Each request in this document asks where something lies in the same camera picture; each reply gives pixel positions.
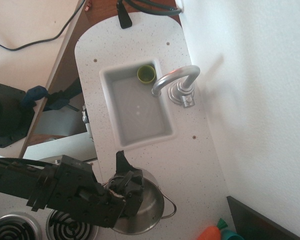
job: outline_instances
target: small cup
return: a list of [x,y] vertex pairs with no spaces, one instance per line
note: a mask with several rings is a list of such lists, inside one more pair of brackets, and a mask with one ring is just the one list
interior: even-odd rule
[[156,70],[150,65],[143,65],[138,69],[136,75],[143,84],[150,84],[156,78]]
[[221,240],[245,240],[242,236],[236,234],[234,231],[225,229],[221,231]]

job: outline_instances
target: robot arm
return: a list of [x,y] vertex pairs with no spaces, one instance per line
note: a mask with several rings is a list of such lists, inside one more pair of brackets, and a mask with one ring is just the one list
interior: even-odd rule
[[0,158],[0,192],[28,199],[32,211],[47,207],[80,222],[113,228],[118,218],[137,214],[144,179],[142,170],[132,167],[121,151],[116,153],[116,173],[105,187],[90,164],[68,156],[59,165]]

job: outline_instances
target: stove burner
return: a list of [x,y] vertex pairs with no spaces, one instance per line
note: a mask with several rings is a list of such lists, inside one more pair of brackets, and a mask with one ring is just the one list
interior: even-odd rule
[[49,240],[95,240],[99,227],[73,220],[68,213],[53,211],[46,222]]
[[39,224],[25,213],[0,218],[0,240],[41,240]]

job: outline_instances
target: speckled white countertop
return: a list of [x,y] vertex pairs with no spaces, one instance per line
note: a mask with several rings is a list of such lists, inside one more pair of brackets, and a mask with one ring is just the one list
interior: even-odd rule
[[[111,17],[91,27],[75,48],[102,173],[98,180],[104,182],[115,173],[116,152],[121,149],[115,145],[99,71],[145,57],[157,58],[163,75],[191,64],[182,28],[176,21],[140,12],[129,15],[131,28],[121,29],[118,17]],[[161,190],[175,201],[177,213],[141,235],[122,235],[102,228],[98,240],[195,240],[207,226],[217,224],[219,218],[233,228],[226,182],[197,90],[194,100],[195,106],[191,108],[168,103],[177,128],[174,139],[125,150],[133,166],[147,169],[156,177]],[[171,211],[167,202],[165,213]]]

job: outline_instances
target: pot handle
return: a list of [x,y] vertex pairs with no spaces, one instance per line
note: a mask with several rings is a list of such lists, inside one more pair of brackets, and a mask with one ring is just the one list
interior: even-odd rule
[[165,195],[162,191],[161,191],[161,193],[170,203],[172,203],[173,208],[174,208],[172,213],[161,217],[161,219],[168,219],[168,218],[171,218],[173,215],[175,215],[175,213],[177,212],[177,205],[174,203],[174,201],[172,201],[169,197],[167,197],[167,195]]

